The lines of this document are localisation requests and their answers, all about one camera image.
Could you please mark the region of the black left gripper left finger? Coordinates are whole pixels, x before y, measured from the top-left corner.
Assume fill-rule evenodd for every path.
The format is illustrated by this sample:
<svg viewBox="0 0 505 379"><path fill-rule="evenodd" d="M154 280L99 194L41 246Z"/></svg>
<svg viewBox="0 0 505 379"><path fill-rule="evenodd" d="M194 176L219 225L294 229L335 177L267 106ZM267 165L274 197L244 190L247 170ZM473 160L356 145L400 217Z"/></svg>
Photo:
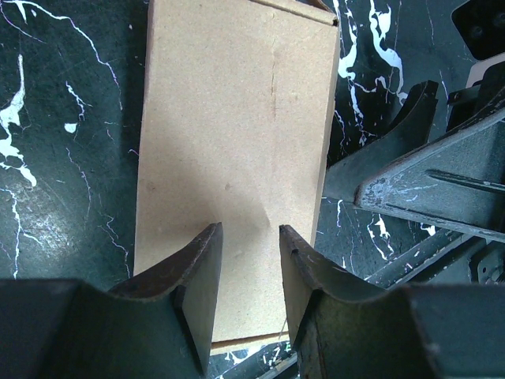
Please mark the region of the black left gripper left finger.
<svg viewBox="0 0 505 379"><path fill-rule="evenodd" d="M109 291L82 280L1 282L4 378L203 378L223 227Z"/></svg>

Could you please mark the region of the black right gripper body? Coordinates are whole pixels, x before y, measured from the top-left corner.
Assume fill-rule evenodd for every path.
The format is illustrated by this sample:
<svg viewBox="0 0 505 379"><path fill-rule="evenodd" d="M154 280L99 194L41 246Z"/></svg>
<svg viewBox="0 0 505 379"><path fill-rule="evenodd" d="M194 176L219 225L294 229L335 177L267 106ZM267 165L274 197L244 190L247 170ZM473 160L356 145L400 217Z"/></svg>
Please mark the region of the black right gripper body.
<svg viewBox="0 0 505 379"><path fill-rule="evenodd" d="M478 113L504 86L504 1L467 1L451 19L477 62L466 87L449 95L449 130Z"/></svg>

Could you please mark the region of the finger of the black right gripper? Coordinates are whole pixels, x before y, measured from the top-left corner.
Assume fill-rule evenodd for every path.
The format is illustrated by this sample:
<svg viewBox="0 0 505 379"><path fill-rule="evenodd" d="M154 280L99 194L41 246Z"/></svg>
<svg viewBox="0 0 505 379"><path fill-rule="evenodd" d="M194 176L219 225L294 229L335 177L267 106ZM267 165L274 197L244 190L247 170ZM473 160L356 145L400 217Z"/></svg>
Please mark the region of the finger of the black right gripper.
<svg viewBox="0 0 505 379"><path fill-rule="evenodd" d="M436 113L438 87L435 81L414 85L385 136L341 159L327 170L323 196L337 200L354 199L356 188L365 179L425 144Z"/></svg>
<svg viewBox="0 0 505 379"><path fill-rule="evenodd" d="M504 111L482 111L355 190L358 208L489 239L504 237Z"/></svg>

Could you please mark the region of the brown cardboard box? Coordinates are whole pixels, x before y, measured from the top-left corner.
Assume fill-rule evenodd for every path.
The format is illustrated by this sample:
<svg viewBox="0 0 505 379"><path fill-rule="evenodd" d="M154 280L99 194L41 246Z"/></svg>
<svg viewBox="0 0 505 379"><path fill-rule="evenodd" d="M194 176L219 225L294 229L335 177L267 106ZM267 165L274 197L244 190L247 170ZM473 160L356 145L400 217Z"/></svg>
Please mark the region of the brown cardboard box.
<svg viewBox="0 0 505 379"><path fill-rule="evenodd" d="M134 270L222 224L214 352L287 335L279 227L315 240L338 61L320 1L149 4Z"/></svg>

